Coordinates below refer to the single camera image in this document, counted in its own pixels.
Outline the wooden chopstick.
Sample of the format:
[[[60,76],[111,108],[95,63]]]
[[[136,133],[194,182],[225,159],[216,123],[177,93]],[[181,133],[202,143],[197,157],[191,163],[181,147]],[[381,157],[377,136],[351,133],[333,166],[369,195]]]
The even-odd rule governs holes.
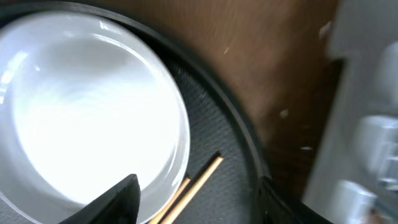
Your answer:
[[[198,191],[203,187],[206,181],[211,177],[214,171],[222,163],[223,157],[218,156],[210,166],[204,171],[200,178],[191,186],[189,191],[182,197],[182,199],[176,204],[176,206],[170,211],[170,213],[164,218],[162,224],[172,224],[178,216],[183,212],[185,207],[190,203]]]
[[[170,200],[170,202],[148,224],[159,224],[160,223],[161,219],[168,212],[168,210],[171,208],[171,206],[175,203],[175,201],[178,199],[180,194],[185,190],[185,188],[190,183],[190,181],[191,181],[191,179],[189,177],[184,179],[180,188],[177,190],[177,192],[175,193],[173,198]]]

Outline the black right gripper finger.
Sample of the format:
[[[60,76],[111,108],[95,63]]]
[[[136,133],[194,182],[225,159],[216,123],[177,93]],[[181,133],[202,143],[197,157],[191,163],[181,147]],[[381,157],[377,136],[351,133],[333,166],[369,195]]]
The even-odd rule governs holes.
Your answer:
[[[141,189],[130,174],[59,224],[136,224]]]

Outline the grey plate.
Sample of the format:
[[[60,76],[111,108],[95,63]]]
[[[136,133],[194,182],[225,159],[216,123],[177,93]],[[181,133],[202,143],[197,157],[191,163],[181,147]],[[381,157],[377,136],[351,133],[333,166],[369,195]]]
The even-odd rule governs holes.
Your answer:
[[[174,197],[190,127],[158,55],[108,19],[38,12],[1,29],[1,198],[32,223],[59,223],[129,174],[138,223]]]

